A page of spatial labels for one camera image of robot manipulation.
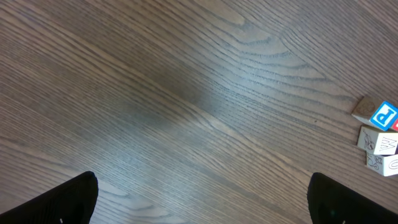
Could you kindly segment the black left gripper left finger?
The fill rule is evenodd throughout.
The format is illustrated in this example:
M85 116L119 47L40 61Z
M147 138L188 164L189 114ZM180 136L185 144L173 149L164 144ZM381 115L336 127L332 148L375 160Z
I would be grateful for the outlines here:
M1 214L1 224L89 224L98 198L98 179L92 171Z

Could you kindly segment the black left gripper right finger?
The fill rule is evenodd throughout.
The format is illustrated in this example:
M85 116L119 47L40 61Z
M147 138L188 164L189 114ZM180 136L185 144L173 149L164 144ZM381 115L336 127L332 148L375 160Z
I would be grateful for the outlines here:
M397 214L316 172L307 192L313 224L397 224Z

